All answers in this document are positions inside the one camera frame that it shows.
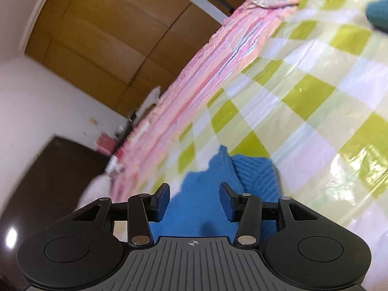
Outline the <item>blue knitted striped sweater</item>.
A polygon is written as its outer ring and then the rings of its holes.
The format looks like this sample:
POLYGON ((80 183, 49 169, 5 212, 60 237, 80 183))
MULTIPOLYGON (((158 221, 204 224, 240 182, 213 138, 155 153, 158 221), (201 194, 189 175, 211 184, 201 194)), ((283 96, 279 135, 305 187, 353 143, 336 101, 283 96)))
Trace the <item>blue knitted striped sweater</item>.
POLYGON ((151 223, 155 239, 160 236, 227 236, 234 240, 239 224, 234 199, 222 184, 237 194, 249 193, 264 202, 281 196, 274 165, 269 158, 242 154, 230 156, 221 146, 204 171, 189 172, 175 194, 161 222, 151 223))

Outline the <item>grey pillow with pink dots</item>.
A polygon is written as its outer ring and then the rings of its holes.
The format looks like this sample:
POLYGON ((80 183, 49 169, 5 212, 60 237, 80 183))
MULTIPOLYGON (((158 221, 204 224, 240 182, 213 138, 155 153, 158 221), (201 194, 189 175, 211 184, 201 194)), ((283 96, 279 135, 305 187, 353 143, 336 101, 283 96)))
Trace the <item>grey pillow with pink dots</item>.
POLYGON ((76 209, 83 208, 99 198, 111 197, 111 185, 112 180, 106 173, 93 178, 81 194, 76 209))

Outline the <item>pink storage box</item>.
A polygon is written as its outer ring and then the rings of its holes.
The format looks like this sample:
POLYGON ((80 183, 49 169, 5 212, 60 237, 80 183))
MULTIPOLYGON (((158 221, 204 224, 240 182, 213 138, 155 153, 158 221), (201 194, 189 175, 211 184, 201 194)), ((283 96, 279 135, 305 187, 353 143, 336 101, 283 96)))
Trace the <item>pink storage box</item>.
POLYGON ((116 149, 117 141, 109 136, 107 133, 102 132, 97 141, 95 142, 94 149, 96 152, 105 156, 111 156, 116 149))

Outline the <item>dark brown headboard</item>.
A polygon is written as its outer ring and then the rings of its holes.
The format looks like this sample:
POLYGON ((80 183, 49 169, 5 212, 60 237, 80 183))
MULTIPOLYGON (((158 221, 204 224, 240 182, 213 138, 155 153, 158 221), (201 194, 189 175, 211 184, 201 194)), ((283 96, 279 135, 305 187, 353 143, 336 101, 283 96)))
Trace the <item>dark brown headboard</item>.
POLYGON ((19 245, 73 212, 108 157, 64 137, 53 137, 22 176, 1 216, 1 275, 25 288, 17 263, 19 245))

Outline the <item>grey folded cloth on nightstand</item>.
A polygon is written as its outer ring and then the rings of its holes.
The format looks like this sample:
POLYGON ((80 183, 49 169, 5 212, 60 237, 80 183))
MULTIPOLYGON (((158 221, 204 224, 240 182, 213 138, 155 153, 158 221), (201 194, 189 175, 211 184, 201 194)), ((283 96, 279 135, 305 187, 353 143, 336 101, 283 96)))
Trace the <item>grey folded cloth on nightstand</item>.
POLYGON ((156 86, 151 90, 151 92, 147 95, 141 106, 136 111, 136 117, 141 118, 144 114, 146 109, 148 109, 150 106, 157 105, 160 100, 161 95, 161 87, 156 86))

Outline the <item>wooden wardrobe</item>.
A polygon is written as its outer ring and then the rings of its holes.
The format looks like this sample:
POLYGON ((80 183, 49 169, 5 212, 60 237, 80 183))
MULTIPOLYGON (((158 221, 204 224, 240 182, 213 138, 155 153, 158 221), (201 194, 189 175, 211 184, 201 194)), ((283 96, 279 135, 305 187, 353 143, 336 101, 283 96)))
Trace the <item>wooden wardrobe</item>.
POLYGON ((245 0, 46 0, 25 53, 126 115, 168 89, 245 0))

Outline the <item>pink striped bed quilt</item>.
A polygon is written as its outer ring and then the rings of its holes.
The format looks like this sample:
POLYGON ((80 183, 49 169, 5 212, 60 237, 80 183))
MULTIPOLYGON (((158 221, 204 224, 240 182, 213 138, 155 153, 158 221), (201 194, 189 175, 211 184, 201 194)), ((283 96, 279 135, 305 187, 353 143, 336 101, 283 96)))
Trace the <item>pink striped bed quilt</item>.
POLYGON ((116 151, 110 187, 114 201, 154 184, 168 162, 177 163, 179 172, 186 169, 195 157, 191 122, 197 111, 259 55, 299 1, 245 0, 224 20, 116 151))

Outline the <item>teal fleece cloth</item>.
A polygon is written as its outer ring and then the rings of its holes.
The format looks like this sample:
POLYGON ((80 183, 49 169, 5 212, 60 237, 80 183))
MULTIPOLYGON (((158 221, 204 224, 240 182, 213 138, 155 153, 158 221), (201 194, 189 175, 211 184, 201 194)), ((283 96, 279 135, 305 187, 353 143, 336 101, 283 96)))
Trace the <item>teal fleece cloth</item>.
POLYGON ((388 0, 380 0, 369 3, 366 6, 368 22, 378 30, 388 32, 388 0))

